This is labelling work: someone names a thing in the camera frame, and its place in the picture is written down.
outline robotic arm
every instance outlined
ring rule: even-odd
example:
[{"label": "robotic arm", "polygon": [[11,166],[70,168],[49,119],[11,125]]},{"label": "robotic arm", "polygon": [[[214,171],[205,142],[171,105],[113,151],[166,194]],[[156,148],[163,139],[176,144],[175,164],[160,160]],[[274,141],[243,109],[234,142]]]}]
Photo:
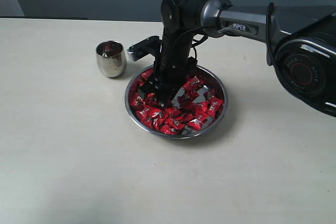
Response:
[{"label": "robotic arm", "polygon": [[[336,116],[336,6],[239,7],[229,0],[163,0],[162,40],[152,36],[133,45],[133,61],[155,57],[154,73],[139,87],[172,99],[196,67],[190,49],[208,37],[242,36],[266,43],[267,63],[282,86],[307,105]],[[203,35],[201,40],[194,36]]]}]

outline metal bowl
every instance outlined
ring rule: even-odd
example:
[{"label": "metal bowl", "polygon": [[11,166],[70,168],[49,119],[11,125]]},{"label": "metal bowl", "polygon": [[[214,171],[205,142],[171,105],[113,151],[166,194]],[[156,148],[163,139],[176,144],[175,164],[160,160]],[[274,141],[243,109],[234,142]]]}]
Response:
[{"label": "metal bowl", "polygon": [[[154,135],[160,136],[160,137],[164,137],[164,138],[170,138],[170,139],[186,139],[186,138],[192,138],[192,137],[196,137],[202,134],[205,134],[209,131],[211,131],[224,117],[226,110],[227,110],[227,106],[228,106],[228,95],[227,95],[227,91],[225,86],[223,85],[223,83],[221,82],[221,80],[219,80],[219,78],[217,76],[215,76],[212,72],[210,72],[209,70],[201,67],[201,66],[197,66],[196,70],[194,73],[191,73],[193,75],[197,75],[198,77],[202,78],[205,81],[204,87],[201,88],[200,90],[198,90],[198,93],[200,94],[200,96],[198,98],[195,99],[195,103],[197,102],[204,102],[205,98],[203,96],[203,93],[211,90],[211,89],[215,89],[216,90],[216,96],[220,99],[224,99],[224,105],[222,105],[222,108],[220,108],[217,113],[216,116],[214,118],[209,117],[207,122],[202,126],[200,131],[197,131],[189,126],[186,126],[184,128],[184,130],[178,134],[178,135],[167,135],[161,132],[158,132],[156,130],[150,129],[147,126],[145,126],[136,116],[135,110],[130,106],[130,99],[132,99],[132,97],[134,97],[134,86],[136,85],[136,80],[137,78],[144,72],[146,72],[147,70],[153,68],[153,66],[149,66],[145,69],[143,69],[139,74],[135,75],[132,80],[129,82],[127,88],[126,88],[126,92],[125,92],[125,106],[126,106],[126,110],[128,112],[128,114],[131,116],[132,120],[142,129],[144,129],[145,131],[152,133]],[[175,96],[175,98],[173,99],[173,104],[177,105],[178,101],[177,101],[177,97],[180,97],[181,95],[183,95],[184,93],[184,89],[181,88],[177,95]]]}]

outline red ring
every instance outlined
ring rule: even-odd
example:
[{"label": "red ring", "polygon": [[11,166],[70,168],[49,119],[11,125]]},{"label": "red ring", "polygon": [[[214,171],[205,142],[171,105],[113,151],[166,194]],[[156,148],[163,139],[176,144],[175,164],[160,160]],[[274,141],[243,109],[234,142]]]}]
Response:
[{"label": "red ring", "polygon": [[[293,67],[295,67],[296,65],[303,65],[304,67],[308,68],[309,72],[310,72],[310,80],[308,82],[299,82],[294,76],[293,76]],[[309,83],[311,83],[313,81],[313,73],[311,72],[310,68],[303,63],[295,63],[293,66],[290,67],[290,75],[292,76],[292,78],[300,85],[308,85]]]}]

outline silver cup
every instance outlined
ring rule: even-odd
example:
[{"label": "silver cup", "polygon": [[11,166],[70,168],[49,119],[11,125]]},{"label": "silver cup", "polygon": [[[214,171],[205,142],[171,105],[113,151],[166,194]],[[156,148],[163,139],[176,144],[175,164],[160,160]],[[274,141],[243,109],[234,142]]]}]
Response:
[{"label": "silver cup", "polygon": [[126,56],[121,43],[109,40],[96,48],[97,64],[100,72],[109,78],[121,76],[126,71]]}]

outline white table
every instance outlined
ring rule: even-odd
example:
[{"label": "white table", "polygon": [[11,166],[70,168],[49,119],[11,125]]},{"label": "white table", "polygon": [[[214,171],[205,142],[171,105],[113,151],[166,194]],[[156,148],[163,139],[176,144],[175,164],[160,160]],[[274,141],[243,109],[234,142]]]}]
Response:
[{"label": "white table", "polygon": [[125,48],[162,24],[0,19],[0,223],[335,223],[335,119],[287,93],[265,45],[210,39],[199,64],[229,111],[204,137],[138,128],[95,47]]}]

